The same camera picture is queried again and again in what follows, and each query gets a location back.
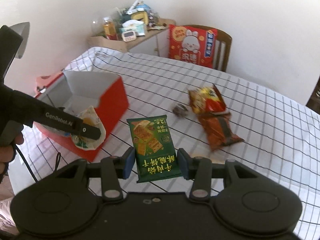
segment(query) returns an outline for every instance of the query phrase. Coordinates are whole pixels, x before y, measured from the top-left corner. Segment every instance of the cracker package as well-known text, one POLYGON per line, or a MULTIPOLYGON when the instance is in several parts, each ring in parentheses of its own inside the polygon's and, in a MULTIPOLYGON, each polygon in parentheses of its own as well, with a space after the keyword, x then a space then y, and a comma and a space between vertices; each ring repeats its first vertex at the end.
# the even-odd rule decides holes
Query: cracker package
POLYGON ((189 90, 190 106, 195 114, 220 113, 226 111, 226 104, 215 85, 189 90))
POLYGON ((180 177, 167 116, 127 119, 136 149, 140 182, 180 177))
POLYGON ((229 125, 231 114, 213 115, 210 113, 198 115, 198 120, 203 126, 211 150, 221 149, 244 140, 232 133, 229 125))
POLYGON ((214 42, 218 31, 170 25, 169 58, 213 68, 214 42))

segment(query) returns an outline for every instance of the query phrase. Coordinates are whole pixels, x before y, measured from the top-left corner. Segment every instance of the checkered tablecloth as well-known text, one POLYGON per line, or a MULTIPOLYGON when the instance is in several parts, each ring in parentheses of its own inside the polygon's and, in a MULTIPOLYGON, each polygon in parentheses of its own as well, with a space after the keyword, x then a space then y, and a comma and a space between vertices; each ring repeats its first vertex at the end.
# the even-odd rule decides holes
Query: checkered tablecloth
MULTIPOLYGON (((127 118, 166 114, 176 149, 184 148, 191 156, 205 156, 214 162, 235 159, 295 192, 303 212, 295 228, 302 239, 320 236, 320 150, 319 115, 270 89, 217 70, 145 54, 120 53, 111 49, 91 48, 66 70, 110 71, 122 76, 129 109, 108 137, 95 162, 111 155, 122 155, 132 145, 127 118), (211 152, 206 135, 196 116, 178 119, 172 113, 175 103, 188 105, 188 90, 216 84, 232 113, 232 131, 245 139, 211 152)), ((52 173, 55 156, 62 154, 60 167, 78 158, 36 128, 25 128, 21 146, 36 176, 52 173)), ((136 184, 136 166, 120 185, 127 193, 176 192, 189 194, 192 181, 183 178, 136 184)), ((100 179, 91 179, 90 190, 101 195, 100 179)), ((222 179, 212 179, 212 195, 223 189, 222 179)))

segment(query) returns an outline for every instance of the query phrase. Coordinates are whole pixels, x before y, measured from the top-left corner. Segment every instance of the green snack package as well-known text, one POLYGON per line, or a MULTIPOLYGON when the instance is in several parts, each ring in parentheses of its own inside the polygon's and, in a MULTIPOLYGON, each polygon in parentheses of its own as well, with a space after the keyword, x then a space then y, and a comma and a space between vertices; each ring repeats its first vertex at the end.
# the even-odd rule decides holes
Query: green snack package
POLYGON ((166 120, 166 115, 127 119, 136 149, 137 183, 181 176, 166 120))

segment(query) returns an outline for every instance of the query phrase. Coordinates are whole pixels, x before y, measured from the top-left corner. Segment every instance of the wooden chair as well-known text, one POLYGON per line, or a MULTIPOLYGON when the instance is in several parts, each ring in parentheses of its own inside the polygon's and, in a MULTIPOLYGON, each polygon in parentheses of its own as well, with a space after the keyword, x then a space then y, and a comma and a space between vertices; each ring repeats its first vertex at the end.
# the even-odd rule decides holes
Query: wooden chair
MULTIPOLYGON (((188 25, 194 28, 210 30, 213 27, 202 26, 202 25, 188 25)), ((232 38, 229 34, 224 31, 218 30, 218 35, 216 37, 214 47, 215 53, 213 58, 213 68, 225 72, 227 70, 229 54, 231 49, 232 38)))

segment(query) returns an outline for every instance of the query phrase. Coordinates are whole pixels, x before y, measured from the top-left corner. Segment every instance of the red paper box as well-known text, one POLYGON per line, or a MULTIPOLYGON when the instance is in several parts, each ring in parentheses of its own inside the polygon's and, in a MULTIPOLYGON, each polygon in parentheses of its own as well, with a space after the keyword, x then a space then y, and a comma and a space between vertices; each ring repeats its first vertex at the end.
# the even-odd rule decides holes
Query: red paper box
MULTIPOLYGON (((68 113, 77 115, 93 106, 106 129, 106 139, 129 106, 122 78, 110 72, 64 71, 46 87, 36 98, 54 107, 64 107, 68 113)), ((96 150, 84 151, 75 146, 70 136, 58 135, 38 123, 35 125, 44 135, 90 162, 105 143, 96 150)))

